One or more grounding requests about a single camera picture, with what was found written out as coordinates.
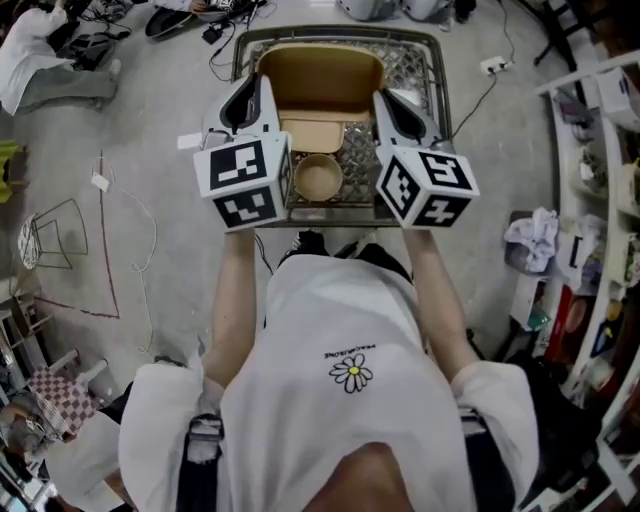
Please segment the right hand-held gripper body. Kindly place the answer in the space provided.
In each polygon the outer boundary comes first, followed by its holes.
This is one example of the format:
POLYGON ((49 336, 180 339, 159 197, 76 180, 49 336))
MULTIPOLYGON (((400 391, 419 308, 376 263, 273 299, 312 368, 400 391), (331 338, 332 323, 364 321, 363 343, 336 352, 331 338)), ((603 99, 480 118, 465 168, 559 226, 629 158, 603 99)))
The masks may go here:
POLYGON ((420 147, 382 145, 376 191, 404 229, 450 228, 480 191, 468 160, 420 147))

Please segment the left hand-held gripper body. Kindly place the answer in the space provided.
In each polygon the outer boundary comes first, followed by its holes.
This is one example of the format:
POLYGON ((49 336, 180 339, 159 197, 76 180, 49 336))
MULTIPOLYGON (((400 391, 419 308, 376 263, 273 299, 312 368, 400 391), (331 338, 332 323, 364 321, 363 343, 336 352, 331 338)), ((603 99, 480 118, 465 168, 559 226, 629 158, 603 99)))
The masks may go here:
POLYGON ((193 156, 201 197, 234 232, 285 219, 292 175, 289 133, 242 137, 193 156))

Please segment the round brown paper bowl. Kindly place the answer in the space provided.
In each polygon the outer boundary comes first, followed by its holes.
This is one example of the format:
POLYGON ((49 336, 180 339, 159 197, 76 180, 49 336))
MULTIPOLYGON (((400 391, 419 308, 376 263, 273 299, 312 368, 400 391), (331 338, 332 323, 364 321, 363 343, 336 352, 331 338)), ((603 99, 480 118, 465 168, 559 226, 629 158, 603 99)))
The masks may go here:
POLYGON ((311 202, 323 202, 338 194, 343 172, 333 156, 311 154, 304 157, 294 171, 295 190, 311 202))

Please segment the person's right forearm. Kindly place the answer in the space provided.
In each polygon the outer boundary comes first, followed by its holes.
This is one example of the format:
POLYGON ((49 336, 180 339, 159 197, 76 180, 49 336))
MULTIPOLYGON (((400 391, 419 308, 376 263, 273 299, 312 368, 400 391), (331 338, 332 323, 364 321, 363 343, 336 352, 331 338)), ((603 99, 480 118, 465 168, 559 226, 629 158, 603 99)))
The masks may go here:
POLYGON ((467 338, 462 304, 432 233, 404 230, 403 237, 414 276, 421 335, 452 382, 460 371, 478 361, 467 338))

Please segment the person's left forearm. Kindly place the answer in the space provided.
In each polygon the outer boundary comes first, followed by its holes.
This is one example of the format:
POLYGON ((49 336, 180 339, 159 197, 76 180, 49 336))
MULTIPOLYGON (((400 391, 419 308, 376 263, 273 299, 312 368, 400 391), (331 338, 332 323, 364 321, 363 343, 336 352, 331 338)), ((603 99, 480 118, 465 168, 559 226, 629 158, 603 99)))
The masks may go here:
POLYGON ((228 233, 212 306, 212 345, 203 357, 205 376, 227 387, 241 370, 256 339, 255 231, 228 233))

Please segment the white power strip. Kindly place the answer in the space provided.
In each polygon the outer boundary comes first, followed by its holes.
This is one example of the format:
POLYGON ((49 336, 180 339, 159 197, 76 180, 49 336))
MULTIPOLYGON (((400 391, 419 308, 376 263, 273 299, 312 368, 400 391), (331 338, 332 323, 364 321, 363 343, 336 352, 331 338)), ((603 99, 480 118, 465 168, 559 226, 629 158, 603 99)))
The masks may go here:
POLYGON ((487 76, 496 76, 498 73, 508 70, 512 65, 512 60, 506 60, 501 56, 495 56, 481 61, 480 69, 487 76))

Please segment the person's black trousers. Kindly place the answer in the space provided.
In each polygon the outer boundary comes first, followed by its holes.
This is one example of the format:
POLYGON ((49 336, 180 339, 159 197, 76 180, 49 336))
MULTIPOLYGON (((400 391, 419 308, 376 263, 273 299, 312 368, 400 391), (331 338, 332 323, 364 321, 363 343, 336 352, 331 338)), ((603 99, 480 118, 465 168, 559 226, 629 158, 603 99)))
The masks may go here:
POLYGON ((291 248, 284 254, 278 266, 281 266, 287 259, 293 256, 322 256, 336 259, 355 259, 367 262, 374 266, 392 271, 412 282, 412 276, 405 270, 404 266, 388 253, 375 239, 369 241, 368 235, 374 235, 374 231, 368 232, 355 242, 347 244, 335 254, 330 254, 325 245, 324 234, 319 230, 306 229, 299 231, 291 248))

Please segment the crumpled white plastic bag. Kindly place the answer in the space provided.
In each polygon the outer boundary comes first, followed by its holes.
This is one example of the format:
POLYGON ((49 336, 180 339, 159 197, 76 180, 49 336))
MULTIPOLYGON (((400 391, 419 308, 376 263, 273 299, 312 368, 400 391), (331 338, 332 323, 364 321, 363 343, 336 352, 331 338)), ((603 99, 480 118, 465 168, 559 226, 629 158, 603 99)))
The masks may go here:
POLYGON ((514 211, 503 235, 505 263, 526 275, 546 275, 555 258, 558 228, 554 210, 514 211))

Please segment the white printed shopping bag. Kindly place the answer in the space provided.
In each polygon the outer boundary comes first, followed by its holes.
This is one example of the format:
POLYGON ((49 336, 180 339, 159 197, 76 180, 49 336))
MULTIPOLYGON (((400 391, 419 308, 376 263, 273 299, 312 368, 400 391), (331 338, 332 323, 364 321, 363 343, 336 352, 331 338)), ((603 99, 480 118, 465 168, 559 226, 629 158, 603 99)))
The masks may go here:
POLYGON ((588 257, 597 246, 597 234, 560 231, 554 259, 555 274, 565 285, 577 291, 582 286, 582 274, 588 257))

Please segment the white cardboard box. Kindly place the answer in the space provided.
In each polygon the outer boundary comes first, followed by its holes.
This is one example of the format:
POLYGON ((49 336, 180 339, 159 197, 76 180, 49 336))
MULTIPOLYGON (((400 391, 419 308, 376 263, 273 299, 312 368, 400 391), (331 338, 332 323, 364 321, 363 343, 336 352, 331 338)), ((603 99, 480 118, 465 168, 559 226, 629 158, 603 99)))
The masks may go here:
POLYGON ((640 133, 640 92, 626 72, 618 67, 595 76, 601 106, 615 125, 640 133))

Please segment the red box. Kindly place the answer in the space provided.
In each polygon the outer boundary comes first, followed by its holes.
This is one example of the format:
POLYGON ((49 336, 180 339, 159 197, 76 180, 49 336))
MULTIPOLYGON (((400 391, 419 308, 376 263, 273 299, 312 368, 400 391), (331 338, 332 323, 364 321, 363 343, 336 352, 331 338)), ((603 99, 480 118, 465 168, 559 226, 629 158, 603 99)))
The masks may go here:
POLYGON ((573 365, 578 357, 595 305, 595 296, 576 295, 567 285, 560 303, 543 358, 551 363, 573 365))

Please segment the yellow-green table cloth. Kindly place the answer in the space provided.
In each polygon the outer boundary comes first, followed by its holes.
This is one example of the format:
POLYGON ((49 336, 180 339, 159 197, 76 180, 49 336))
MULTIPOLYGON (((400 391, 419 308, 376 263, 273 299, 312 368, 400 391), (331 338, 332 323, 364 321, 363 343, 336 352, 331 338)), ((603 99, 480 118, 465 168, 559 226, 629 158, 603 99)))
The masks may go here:
POLYGON ((26 146, 14 140, 0 141, 0 205, 29 185, 25 178, 27 159, 26 146))

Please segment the person's white flower-print t-shirt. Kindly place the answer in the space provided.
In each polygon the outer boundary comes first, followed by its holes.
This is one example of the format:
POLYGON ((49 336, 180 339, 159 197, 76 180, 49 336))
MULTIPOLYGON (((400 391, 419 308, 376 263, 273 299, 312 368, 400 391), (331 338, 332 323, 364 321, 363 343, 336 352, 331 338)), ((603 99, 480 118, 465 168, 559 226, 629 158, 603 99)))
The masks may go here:
POLYGON ((449 382, 414 313, 414 292, 394 272, 287 259, 268 286, 265 328, 227 387, 206 378, 198 356, 138 370, 118 457, 139 512, 175 512, 188 426, 202 413, 224 429, 223 512, 301 512, 368 443, 391 448, 416 512, 476 512, 473 486, 496 469, 524 498, 539 462, 524 372, 480 361, 449 382))

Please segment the checkered table cloth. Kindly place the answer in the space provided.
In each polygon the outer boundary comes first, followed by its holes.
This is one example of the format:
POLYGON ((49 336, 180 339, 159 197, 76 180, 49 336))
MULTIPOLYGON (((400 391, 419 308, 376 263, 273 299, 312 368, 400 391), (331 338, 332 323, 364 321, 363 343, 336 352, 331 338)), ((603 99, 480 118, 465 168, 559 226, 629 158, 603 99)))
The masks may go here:
POLYGON ((37 369, 27 386, 44 418, 60 438, 76 435, 96 412, 94 401, 81 384, 55 375, 49 368, 37 369))

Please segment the person's neck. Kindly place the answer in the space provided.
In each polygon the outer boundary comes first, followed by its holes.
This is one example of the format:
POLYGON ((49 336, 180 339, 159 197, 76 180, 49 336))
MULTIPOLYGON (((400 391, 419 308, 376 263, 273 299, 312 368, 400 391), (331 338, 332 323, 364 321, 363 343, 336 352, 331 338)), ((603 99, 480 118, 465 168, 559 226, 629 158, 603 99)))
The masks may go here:
POLYGON ((414 512, 399 464, 384 443, 341 459, 304 512, 414 512))

